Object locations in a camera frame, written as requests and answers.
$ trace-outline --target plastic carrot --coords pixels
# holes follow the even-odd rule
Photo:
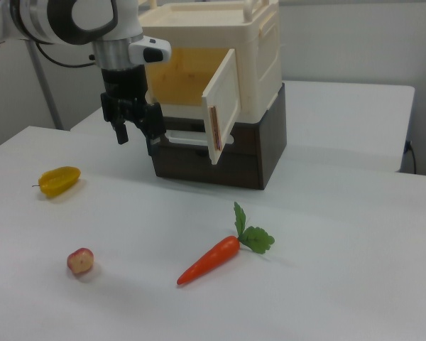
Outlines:
[[[238,237],[228,236],[212,247],[198,261],[196,261],[178,279],[177,284],[182,285],[194,281],[196,278],[210,272],[235,256],[240,250],[240,243],[246,245],[258,254],[265,254],[270,249],[275,239],[260,227],[245,228],[246,215],[239,204],[235,202],[235,226]]]

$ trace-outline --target table surface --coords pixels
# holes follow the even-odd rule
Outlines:
[[[413,87],[284,81],[288,150],[327,165],[399,171]],[[127,123],[129,138],[141,132]],[[116,139],[98,109],[71,131]]]
[[[66,165],[66,193],[31,187]],[[275,244],[177,287],[235,233],[234,201]],[[96,263],[75,278],[80,247]],[[29,127],[0,146],[2,340],[426,341],[426,177],[286,151],[245,190],[157,178],[143,138]]]

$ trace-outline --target cabinet door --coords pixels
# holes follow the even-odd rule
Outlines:
[[[231,49],[202,94],[208,152],[213,165],[217,164],[240,111],[235,50]]]

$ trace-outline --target cable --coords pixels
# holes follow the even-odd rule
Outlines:
[[[413,158],[413,173],[417,173],[417,161],[415,160],[415,152],[413,151],[412,146],[410,146],[410,151],[412,152],[412,158]]]
[[[412,159],[413,159],[413,173],[416,174],[417,173],[417,161],[415,159],[415,152],[413,151],[412,148],[412,141],[406,140],[405,141],[405,145],[404,145],[404,155],[410,151],[412,153]]]
[[[44,56],[44,58],[46,58],[47,60],[49,60],[50,62],[52,62],[56,65],[68,67],[68,68],[71,68],[71,69],[79,69],[81,67],[87,67],[87,66],[94,65],[94,63],[86,63],[86,64],[79,64],[79,65],[69,65],[69,64],[60,63],[60,62],[56,61],[55,59],[52,59],[46,52],[44,52],[44,50],[40,46],[40,43],[35,42],[35,44],[36,44],[36,48],[41,52],[41,54]]]

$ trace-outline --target carrot leaves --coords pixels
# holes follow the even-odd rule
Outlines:
[[[239,241],[257,254],[265,254],[274,244],[275,239],[260,227],[250,226],[245,228],[246,215],[236,202],[234,203],[235,226]]]
[[[245,229],[246,215],[240,205],[236,202],[234,203],[234,211],[236,231],[239,235],[241,235]]]

